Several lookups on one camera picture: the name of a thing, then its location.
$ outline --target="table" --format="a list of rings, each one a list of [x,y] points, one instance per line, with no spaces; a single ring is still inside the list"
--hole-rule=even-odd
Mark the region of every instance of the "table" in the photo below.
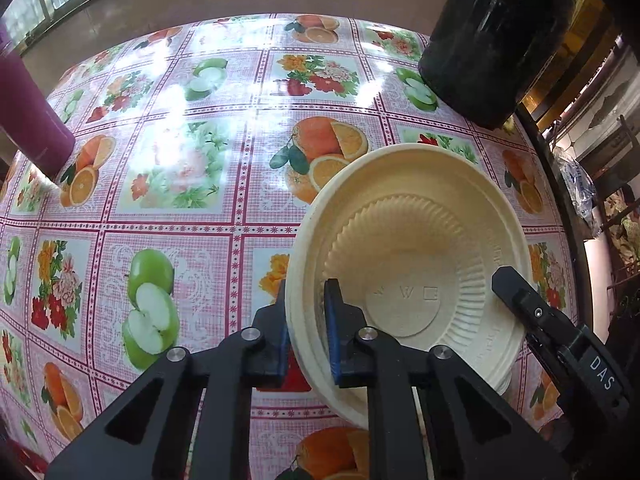
[[[12,437],[52,460],[155,352],[210,348],[249,325],[273,303],[318,190],[397,142],[456,152],[498,184],[539,292],[575,322],[566,235],[529,139],[517,120],[480,128],[425,89],[427,40],[262,14],[161,30],[71,67],[48,97],[76,136],[69,162],[50,182],[18,152],[1,193],[0,410]],[[303,437],[345,425],[307,389],[300,376],[288,392],[255,392],[255,480],[287,468]],[[534,428],[558,416],[526,348],[505,395]],[[330,440],[346,460],[331,472],[353,468],[356,444]],[[313,454],[327,442],[303,445]]]

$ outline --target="metal screw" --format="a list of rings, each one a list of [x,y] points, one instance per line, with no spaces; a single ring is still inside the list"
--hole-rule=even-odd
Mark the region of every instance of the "metal screw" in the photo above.
[[[449,359],[453,357],[453,350],[449,348],[447,345],[437,345],[433,347],[433,354],[438,359]]]
[[[185,357],[187,357],[187,352],[185,352],[184,348],[179,346],[174,346],[166,353],[166,358],[172,363],[180,362]]]
[[[245,341],[255,341],[261,336],[261,334],[257,328],[250,326],[249,328],[242,330],[241,336]]]
[[[372,326],[365,326],[358,330],[358,335],[360,339],[364,339],[364,341],[372,341],[378,337],[378,331]]]

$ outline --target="paper plate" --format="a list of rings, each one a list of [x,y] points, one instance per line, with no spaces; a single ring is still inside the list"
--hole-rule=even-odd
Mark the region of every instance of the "paper plate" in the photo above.
[[[322,290],[338,278],[368,324],[405,346],[450,346],[503,393],[524,329],[492,293],[498,266],[532,282],[520,222],[476,165],[417,143],[362,156],[321,190],[292,248],[287,325],[306,380],[335,413],[367,427],[366,390],[340,390],[329,366]]]

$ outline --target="black bucket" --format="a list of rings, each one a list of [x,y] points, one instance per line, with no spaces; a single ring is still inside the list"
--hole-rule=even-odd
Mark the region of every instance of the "black bucket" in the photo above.
[[[574,0],[447,0],[420,75],[485,128],[513,113],[570,26]]]

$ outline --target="plastic bag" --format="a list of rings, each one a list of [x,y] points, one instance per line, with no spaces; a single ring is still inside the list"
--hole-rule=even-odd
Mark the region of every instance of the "plastic bag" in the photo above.
[[[562,148],[556,147],[554,149],[554,158],[560,168],[566,188],[569,190],[576,214],[587,222],[593,237],[597,237],[601,229],[592,213],[594,207],[592,201],[596,195],[593,180],[580,163]]]

